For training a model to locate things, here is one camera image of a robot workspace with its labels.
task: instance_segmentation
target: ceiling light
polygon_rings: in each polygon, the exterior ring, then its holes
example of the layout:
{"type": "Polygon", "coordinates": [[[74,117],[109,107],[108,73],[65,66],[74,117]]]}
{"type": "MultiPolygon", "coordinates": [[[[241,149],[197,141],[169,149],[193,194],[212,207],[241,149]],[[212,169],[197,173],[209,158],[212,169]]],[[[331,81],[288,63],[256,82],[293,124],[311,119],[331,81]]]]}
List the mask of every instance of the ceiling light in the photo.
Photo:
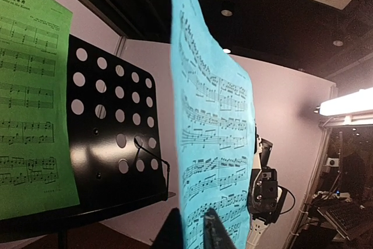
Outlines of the ceiling light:
{"type": "Polygon", "coordinates": [[[343,41],[335,40],[335,41],[333,41],[333,45],[337,46],[337,47],[342,47],[343,46],[343,41]]]}
{"type": "Polygon", "coordinates": [[[234,13],[234,3],[230,1],[223,1],[221,4],[220,13],[225,17],[230,17],[234,13]]]}
{"type": "Polygon", "coordinates": [[[373,110],[373,87],[321,103],[324,116],[346,115],[373,110]]]}

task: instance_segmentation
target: blue paper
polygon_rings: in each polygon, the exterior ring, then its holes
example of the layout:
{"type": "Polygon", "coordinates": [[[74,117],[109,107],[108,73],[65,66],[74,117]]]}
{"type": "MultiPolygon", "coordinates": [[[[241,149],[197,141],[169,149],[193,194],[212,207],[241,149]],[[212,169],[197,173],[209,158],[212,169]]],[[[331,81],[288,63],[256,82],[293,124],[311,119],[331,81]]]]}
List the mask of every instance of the blue paper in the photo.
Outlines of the blue paper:
{"type": "Polygon", "coordinates": [[[255,144],[251,81],[210,35],[198,0],[172,2],[171,68],[184,247],[203,249],[203,216],[212,207],[236,247],[244,249],[255,144]]]}

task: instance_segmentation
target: black computer keyboard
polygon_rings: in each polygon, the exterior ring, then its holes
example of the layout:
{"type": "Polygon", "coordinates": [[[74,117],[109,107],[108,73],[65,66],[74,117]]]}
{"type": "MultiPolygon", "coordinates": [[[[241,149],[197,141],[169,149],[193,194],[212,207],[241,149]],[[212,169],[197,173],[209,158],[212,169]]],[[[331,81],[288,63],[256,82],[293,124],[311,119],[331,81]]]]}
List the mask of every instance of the black computer keyboard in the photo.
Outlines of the black computer keyboard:
{"type": "Polygon", "coordinates": [[[352,240],[373,228],[373,209],[341,202],[321,208],[324,217],[345,238],[352,240]]]}

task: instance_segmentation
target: green paper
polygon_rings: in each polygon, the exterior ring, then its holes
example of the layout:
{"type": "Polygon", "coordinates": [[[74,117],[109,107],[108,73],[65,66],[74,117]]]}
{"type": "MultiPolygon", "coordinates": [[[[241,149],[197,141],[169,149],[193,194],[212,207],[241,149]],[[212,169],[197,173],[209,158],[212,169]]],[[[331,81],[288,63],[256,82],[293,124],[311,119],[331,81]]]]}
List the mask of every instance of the green paper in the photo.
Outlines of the green paper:
{"type": "Polygon", "coordinates": [[[0,219],[79,204],[66,124],[72,13],[0,0],[0,219]]]}

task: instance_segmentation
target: floor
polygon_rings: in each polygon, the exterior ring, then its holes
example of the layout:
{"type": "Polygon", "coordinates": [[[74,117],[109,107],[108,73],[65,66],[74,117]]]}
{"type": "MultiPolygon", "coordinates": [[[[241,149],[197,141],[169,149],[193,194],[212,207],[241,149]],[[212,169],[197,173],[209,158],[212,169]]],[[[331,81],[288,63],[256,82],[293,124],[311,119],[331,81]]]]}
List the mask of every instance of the floor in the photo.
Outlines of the floor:
{"type": "MultiPolygon", "coordinates": [[[[50,234],[24,249],[57,249],[57,234],[50,234]]],[[[68,231],[68,249],[149,249],[150,246],[100,223],[68,231]]]]}

